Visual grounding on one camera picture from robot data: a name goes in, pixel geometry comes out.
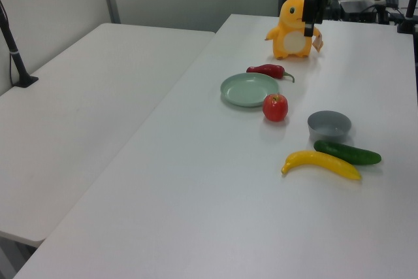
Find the toy fruit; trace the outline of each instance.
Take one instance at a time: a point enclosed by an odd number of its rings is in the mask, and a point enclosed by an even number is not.
[[[381,161],[378,153],[326,140],[317,140],[313,147],[318,152],[343,159],[352,165],[374,165]]]
[[[279,23],[271,29],[266,41],[273,40],[273,54],[277,59],[288,55],[306,57],[311,51],[311,45],[319,52],[323,46],[322,34],[314,27],[314,42],[311,37],[305,37],[305,22],[302,13],[305,0],[287,0],[280,10]]]
[[[282,121],[288,111],[287,99],[280,94],[267,95],[263,102],[263,112],[266,118],[273,122]]]
[[[295,83],[295,78],[293,75],[287,73],[285,68],[281,65],[260,65],[258,67],[249,67],[247,69],[247,73],[261,73],[272,78],[283,78],[284,76],[290,76],[292,78],[293,83]]]
[[[290,169],[307,164],[324,167],[350,180],[361,180],[358,170],[348,162],[313,150],[301,150],[290,154],[286,158],[285,165],[281,168],[281,173],[285,176]]]

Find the green plate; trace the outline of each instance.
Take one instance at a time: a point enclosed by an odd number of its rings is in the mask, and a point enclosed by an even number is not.
[[[267,95],[279,92],[279,84],[261,73],[240,73],[223,81],[221,94],[228,102],[244,107],[263,104]]]

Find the pepper stem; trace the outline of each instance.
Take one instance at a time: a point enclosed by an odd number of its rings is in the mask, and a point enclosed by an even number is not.
[[[283,72],[283,76],[290,76],[293,79],[293,83],[295,83],[295,77],[289,73],[287,73],[286,71]]]

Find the black stand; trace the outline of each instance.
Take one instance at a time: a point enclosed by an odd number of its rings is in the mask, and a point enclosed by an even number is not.
[[[415,31],[415,21],[413,20],[413,12],[417,0],[410,0],[408,3],[408,9],[406,9],[405,20],[398,25],[398,33],[402,34],[413,34]]]
[[[34,82],[36,82],[38,78],[30,76],[26,71],[24,62],[20,57],[18,47],[14,42],[12,32],[10,31],[10,27],[8,26],[8,20],[3,5],[0,6],[0,28],[1,32],[3,33],[3,36],[5,37],[8,49],[10,51],[10,54],[12,55],[13,62],[16,65],[16,68],[20,76],[19,83],[15,84],[14,86],[26,88],[32,85]]]

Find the plush toy belly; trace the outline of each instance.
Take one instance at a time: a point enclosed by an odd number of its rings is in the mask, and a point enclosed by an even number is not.
[[[299,31],[293,31],[285,35],[283,47],[288,54],[296,54],[306,46],[306,37]]]

